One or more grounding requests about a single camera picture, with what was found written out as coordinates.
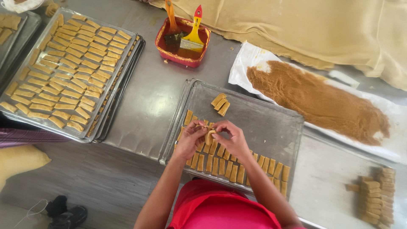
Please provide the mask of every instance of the black shoe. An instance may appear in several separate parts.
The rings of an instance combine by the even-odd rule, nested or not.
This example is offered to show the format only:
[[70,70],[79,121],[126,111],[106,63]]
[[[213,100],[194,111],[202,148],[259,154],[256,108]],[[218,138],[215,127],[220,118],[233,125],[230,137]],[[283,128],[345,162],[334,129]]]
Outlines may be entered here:
[[53,218],[48,229],[74,229],[81,225],[87,216],[88,210],[85,207],[76,206]]

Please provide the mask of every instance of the oil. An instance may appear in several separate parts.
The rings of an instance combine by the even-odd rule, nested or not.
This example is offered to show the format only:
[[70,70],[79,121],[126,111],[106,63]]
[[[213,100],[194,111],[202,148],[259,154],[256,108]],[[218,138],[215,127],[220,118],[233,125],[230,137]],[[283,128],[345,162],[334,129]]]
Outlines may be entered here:
[[[185,25],[185,24],[179,22],[178,20],[176,20],[176,23],[177,23],[178,27],[182,31],[186,32],[187,34],[189,34],[192,31],[192,26]],[[206,41],[208,39],[208,36],[206,35],[204,30],[201,30],[201,29],[198,30],[198,36],[201,39],[201,41],[204,42],[204,45],[203,45],[204,47],[202,49],[202,52],[198,53],[198,52],[194,52],[191,50],[179,48],[179,46],[181,45],[181,41],[172,43],[172,44],[166,44],[166,42],[164,40],[164,36],[167,34],[169,28],[170,28],[170,22],[167,21],[165,28],[164,28],[163,35],[160,37],[160,40],[158,41],[158,47],[160,47],[160,48],[164,49],[165,51],[170,52],[174,55],[177,55],[179,57],[184,57],[184,58],[189,58],[189,59],[201,58],[203,50],[205,50],[205,47],[206,47]]]

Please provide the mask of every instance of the yellow pastry brush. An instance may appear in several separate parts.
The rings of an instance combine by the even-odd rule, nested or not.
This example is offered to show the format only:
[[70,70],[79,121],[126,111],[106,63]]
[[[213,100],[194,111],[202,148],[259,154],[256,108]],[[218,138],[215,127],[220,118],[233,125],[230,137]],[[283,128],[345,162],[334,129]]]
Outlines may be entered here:
[[201,23],[201,19],[202,19],[202,7],[201,5],[199,5],[197,10],[195,11],[192,31],[186,37],[181,38],[180,48],[192,50],[194,52],[199,53],[202,52],[202,49],[204,48],[203,47],[204,43],[198,36],[198,28],[199,24]]

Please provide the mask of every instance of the plaid fabric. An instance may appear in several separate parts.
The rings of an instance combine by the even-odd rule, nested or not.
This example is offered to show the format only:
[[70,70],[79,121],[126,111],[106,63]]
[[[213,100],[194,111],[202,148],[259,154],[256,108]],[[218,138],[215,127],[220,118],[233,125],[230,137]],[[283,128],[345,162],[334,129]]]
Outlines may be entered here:
[[69,138],[47,130],[0,128],[0,149],[18,145],[32,145],[42,142],[65,142],[69,140]]

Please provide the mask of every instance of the white string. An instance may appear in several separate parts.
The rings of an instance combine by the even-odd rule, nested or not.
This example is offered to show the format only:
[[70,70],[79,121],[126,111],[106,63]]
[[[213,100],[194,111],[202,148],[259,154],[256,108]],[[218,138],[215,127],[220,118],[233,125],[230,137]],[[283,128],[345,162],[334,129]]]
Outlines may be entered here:
[[[31,209],[33,209],[35,206],[37,206],[37,205],[38,205],[41,201],[43,201],[43,200],[45,200],[45,207],[44,207],[41,211],[39,211],[39,212],[35,212],[35,213],[33,213],[33,214],[29,214],[30,211],[31,211]],[[19,225],[19,224],[21,223],[21,221],[23,221],[23,219],[25,219],[26,217],[27,217],[27,219],[30,219],[30,216],[41,213],[43,210],[45,210],[45,208],[47,207],[47,205],[48,205],[48,200],[46,200],[46,199],[42,199],[42,200],[38,201],[38,203],[37,203],[36,205],[32,206],[32,207],[30,208],[30,210],[28,210],[27,215],[24,216],[24,218],[22,218],[22,219],[20,220],[20,222],[18,222],[14,227],[16,227],[17,225]]]

